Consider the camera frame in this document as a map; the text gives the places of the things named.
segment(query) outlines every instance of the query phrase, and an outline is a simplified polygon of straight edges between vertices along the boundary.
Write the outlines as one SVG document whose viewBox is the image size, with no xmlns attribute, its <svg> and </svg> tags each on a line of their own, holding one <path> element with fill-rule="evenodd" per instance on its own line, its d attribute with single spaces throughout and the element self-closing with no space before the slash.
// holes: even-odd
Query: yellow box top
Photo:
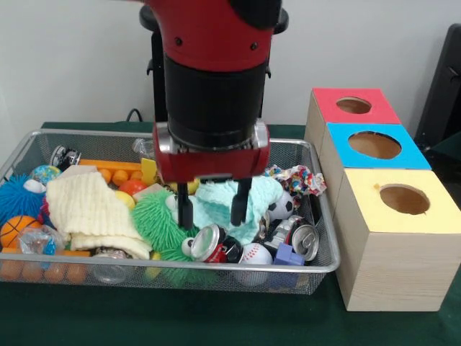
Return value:
<svg viewBox="0 0 461 346">
<path fill-rule="evenodd" d="M 371 232 L 461 234 L 461 210 L 433 171 L 345 172 Z"/>
</svg>

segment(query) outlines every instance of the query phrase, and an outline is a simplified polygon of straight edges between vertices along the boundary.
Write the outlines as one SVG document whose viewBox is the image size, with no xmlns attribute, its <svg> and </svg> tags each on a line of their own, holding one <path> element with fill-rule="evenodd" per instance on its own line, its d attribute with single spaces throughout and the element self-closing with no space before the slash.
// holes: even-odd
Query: wire mesh basket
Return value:
<svg viewBox="0 0 461 346">
<path fill-rule="evenodd" d="M 54 148 L 59 145 L 80 151 L 85 159 L 139 162 L 138 154 L 132 150 L 136 138 L 151 138 L 151 134 L 38 130 L 26 136 L 14 150 L 0 169 L 0 179 L 3 183 L 12 175 L 29 174 L 35 167 L 48 164 Z M 310 167 L 314 173 L 320 172 L 315 149 L 304 141 L 271 140 L 269 165 L 273 164 L 287 168 L 302 164 Z M 326 273 L 333 272 L 339 266 L 338 244 L 326 196 L 320 196 L 319 201 L 321 217 L 316 228 L 320 246 L 316 258 L 306 266 L 123 260 L 2 252 L 0 281 L 312 294 Z M 303 198 L 298 213 L 313 221 L 309 198 Z M 50 266 L 59 268 L 65 275 L 61 278 L 46 275 L 45 269 Z M 124 280 L 105 282 L 100 280 L 101 275 L 95 275 L 101 271 L 108 276 L 117 274 Z"/>
</svg>

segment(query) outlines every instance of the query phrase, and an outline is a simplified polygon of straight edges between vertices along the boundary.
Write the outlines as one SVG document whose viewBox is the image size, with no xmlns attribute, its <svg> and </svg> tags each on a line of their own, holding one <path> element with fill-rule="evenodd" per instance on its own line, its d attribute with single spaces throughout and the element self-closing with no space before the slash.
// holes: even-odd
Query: black cable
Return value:
<svg viewBox="0 0 461 346">
<path fill-rule="evenodd" d="M 126 121 L 130 121 L 131 120 L 131 116 L 133 115 L 133 113 L 136 113 L 138 115 L 138 119 L 139 119 L 139 122 L 142 123 L 144 120 L 143 120 L 143 116 L 141 115 L 140 111 L 136 108 L 133 108 L 129 113 L 128 113 L 128 116 L 127 116 L 127 120 Z"/>
</svg>

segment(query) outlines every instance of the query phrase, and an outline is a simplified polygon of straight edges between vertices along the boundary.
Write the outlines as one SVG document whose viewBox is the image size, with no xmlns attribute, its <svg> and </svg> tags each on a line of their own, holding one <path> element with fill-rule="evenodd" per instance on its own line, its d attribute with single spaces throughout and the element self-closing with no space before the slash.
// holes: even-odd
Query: white wall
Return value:
<svg viewBox="0 0 461 346">
<path fill-rule="evenodd" d="M 139 24 L 141 6 L 0 0 L 0 164 L 44 121 L 114 122 L 133 107 L 152 119 L 151 35 Z"/>
<path fill-rule="evenodd" d="M 153 112 L 150 34 L 140 4 L 0 0 L 0 162 L 43 121 Z M 264 119 L 305 124 L 315 87 L 379 87 L 414 133 L 459 0 L 285 0 Z"/>
<path fill-rule="evenodd" d="M 305 124 L 313 87 L 383 89 L 414 134 L 460 0 L 285 0 L 274 39 L 264 117 Z"/>
</svg>

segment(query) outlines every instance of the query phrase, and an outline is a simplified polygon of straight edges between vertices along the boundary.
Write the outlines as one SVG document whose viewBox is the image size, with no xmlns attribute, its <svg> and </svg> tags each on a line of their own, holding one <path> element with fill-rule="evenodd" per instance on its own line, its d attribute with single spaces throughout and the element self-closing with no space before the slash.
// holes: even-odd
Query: wooden box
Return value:
<svg viewBox="0 0 461 346">
<path fill-rule="evenodd" d="M 336 214 L 348 311 L 437 311 L 460 266 L 461 212 L 432 171 L 345 169 Z"/>
<path fill-rule="evenodd" d="M 320 162 L 333 213 L 344 168 L 431 169 L 402 125 L 329 123 Z"/>
<path fill-rule="evenodd" d="M 400 124 L 379 89 L 313 89 L 304 139 L 321 154 L 327 123 Z"/>
</svg>

